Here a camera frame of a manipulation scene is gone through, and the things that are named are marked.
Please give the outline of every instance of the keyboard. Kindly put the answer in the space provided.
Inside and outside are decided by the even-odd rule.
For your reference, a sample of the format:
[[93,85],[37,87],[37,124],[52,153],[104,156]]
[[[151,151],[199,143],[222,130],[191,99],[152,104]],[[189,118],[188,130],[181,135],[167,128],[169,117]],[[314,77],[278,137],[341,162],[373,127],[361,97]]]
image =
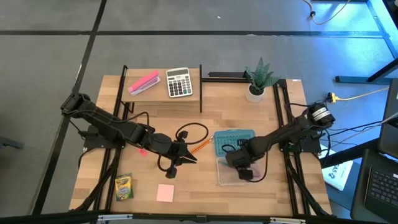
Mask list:
[[376,215],[389,222],[396,223],[398,217],[396,215],[398,213],[398,175],[381,172],[371,167],[364,205]]

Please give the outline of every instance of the wooden board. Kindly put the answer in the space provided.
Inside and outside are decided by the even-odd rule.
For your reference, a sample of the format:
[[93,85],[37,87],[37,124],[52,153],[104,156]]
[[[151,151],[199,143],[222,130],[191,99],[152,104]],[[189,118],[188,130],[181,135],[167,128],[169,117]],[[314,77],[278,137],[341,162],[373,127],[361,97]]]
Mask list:
[[[150,87],[148,90],[137,94],[136,96],[131,96],[128,92],[128,88],[136,82],[138,79],[142,78],[149,73],[158,70],[160,82]],[[184,97],[169,97],[168,83],[166,78],[166,71],[170,68],[153,68],[153,69],[128,69],[126,74],[126,81],[124,83],[122,101],[123,102],[199,102],[200,89],[199,89],[199,68],[189,68],[190,78],[192,83],[192,92],[190,96]]]
[[[98,106],[112,112],[117,88],[114,83],[119,77],[105,76],[98,97]],[[287,80],[290,101],[305,103],[303,87],[300,80]],[[226,129],[254,129],[256,135],[265,135],[278,128],[274,94],[266,88],[264,99],[260,103],[250,103],[245,97],[245,83],[203,83],[203,112],[191,111],[182,113],[166,106],[146,108],[140,105],[134,108],[135,113],[146,109],[150,111],[150,125],[157,133],[174,136],[175,131],[183,124],[200,122],[205,124],[212,135],[215,131]],[[295,116],[303,108],[292,107]],[[136,120],[145,123],[144,117]],[[196,141],[203,137],[205,131],[200,127],[187,127],[187,141]],[[82,203],[98,180],[103,150],[85,155],[76,180],[70,208]],[[116,202],[113,198],[112,212],[138,213],[174,213],[174,214],[213,214],[213,215],[280,215],[291,216],[288,185],[283,156],[277,145],[269,151],[267,177],[258,184],[247,184],[223,187],[218,184],[216,173],[216,155],[211,143],[194,154],[197,164],[179,166],[174,179],[165,178],[165,173],[157,168],[157,155],[148,153],[143,157],[137,149],[127,146],[123,149],[118,174],[132,173],[134,198]],[[320,163],[311,154],[302,154],[305,182],[315,200],[322,208],[331,213],[325,182],[323,181]],[[260,172],[264,172],[265,159],[259,161]],[[162,159],[162,167],[168,167],[169,161]],[[174,202],[157,202],[159,184],[175,186]],[[299,211],[302,212],[300,191],[296,187]]]

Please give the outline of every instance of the pink object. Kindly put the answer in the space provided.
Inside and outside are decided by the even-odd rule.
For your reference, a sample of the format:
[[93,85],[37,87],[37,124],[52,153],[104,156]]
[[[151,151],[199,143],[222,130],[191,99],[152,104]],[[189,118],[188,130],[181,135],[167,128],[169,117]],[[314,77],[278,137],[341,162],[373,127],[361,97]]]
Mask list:
[[169,184],[159,184],[157,187],[157,197],[158,202],[173,202],[174,197],[174,185]]
[[142,156],[146,157],[147,156],[147,151],[145,149],[138,149],[139,153],[141,153]]
[[129,87],[129,93],[132,93],[138,89],[140,89],[140,87],[148,84],[149,82],[156,80],[156,78],[159,76],[159,71],[155,70],[153,72],[151,72],[150,74],[140,78],[138,81],[136,81],[135,83],[133,83],[130,87]]

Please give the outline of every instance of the white pot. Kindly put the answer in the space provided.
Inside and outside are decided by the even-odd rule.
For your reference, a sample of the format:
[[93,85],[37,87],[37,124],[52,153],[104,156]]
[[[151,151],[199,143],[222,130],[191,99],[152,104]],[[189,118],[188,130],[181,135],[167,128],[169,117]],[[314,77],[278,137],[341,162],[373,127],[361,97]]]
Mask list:
[[262,100],[262,98],[264,97],[264,93],[266,92],[266,90],[264,90],[263,92],[262,92],[262,94],[261,95],[258,95],[258,96],[256,96],[256,95],[253,95],[251,92],[250,92],[250,85],[251,84],[249,84],[248,85],[248,90],[246,91],[246,99],[248,99],[250,102],[252,102],[252,103],[258,103],[258,102],[260,102],[261,100]]

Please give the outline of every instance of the yellow cable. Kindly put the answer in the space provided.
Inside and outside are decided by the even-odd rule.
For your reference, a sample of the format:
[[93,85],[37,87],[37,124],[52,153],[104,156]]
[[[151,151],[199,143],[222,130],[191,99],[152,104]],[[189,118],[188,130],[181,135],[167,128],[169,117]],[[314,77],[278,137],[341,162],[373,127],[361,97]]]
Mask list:
[[[312,11],[313,11],[312,4],[311,4],[308,0],[304,0],[304,1],[310,6],[310,10],[311,10],[311,12],[312,12]],[[347,0],[346,4],[345,4],[341,9],[340,9],[338,12],[336,12],[335,15],[333,15],[330,19],[328,19],[328,20],[325,21],[325,22],[319,22],[319,23],[318,23],[318,22],[315,21],[315,16],[311,16],[313,22],[314,22],[316,25],[323,25],[323,24],[325,24],[325,23],[331,21],[335,16],[337,16],[337,14],[339,14],[339,13],[341,12],[341,10],[343,10],[343,9],[346,7],[346,5],[347,5],[350,1],[351,1],[351,0]]]
[[360,98],[360,97],[363,97],[363,96],[368,96],[370,94],[377,93],[377,92],[380,92],[380,91],[383,91],[383,90],[388,90],[388,89],[389,89],[389,87],[385,87],[385,88],[382,88],[380,90],[376,90],[376,91],[373,91],[373,92],[370,92],[370,93],[365,93],[365,94],[362,94],[362,95],[359,95],[359,96],[350,97],[350,98],[338,98],[337,96],[335,96],[335,99],[336,100],[353,100],[353,99],[357,99],[357,98]]

